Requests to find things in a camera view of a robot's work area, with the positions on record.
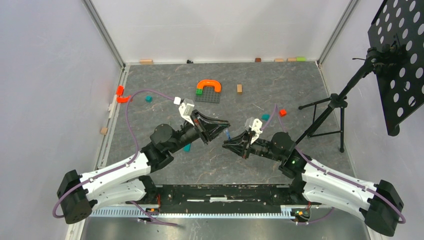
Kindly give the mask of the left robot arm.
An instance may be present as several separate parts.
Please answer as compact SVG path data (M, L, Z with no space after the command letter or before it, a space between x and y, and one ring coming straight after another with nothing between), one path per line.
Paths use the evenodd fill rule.
M68 225L87 218L93 211L130 201L153 203L157 190L147 183L149 174L163 169L173 161L172 154L200 139L208 144L230 127L227 120L207 117L194 110L190 121L179 130L169 124L158 125L150 142L130 157L91 172L68 171L57 190L54 218L63 218Z

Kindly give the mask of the blue pen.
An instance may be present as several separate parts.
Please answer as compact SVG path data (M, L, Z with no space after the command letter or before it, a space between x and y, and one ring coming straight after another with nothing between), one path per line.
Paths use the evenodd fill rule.
M227 136L227 138L228 138L228 140L230 141L231 140L231 135L230 135L230 132L229 132L229 130L228 129L225 129L225 134L226 134L226 136Z

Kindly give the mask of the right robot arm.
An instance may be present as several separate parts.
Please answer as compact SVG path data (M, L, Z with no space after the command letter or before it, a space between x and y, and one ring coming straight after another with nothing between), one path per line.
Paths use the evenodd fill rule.
M387 237L406 223L404 203L390 182L373 183L327 167L302 153L286 132L275 133L271 140L253 140L253 136L246 130L222 146L243 159L256 155L279 162L282 174L292 179L288 196L294 204L317 203L342 210Z

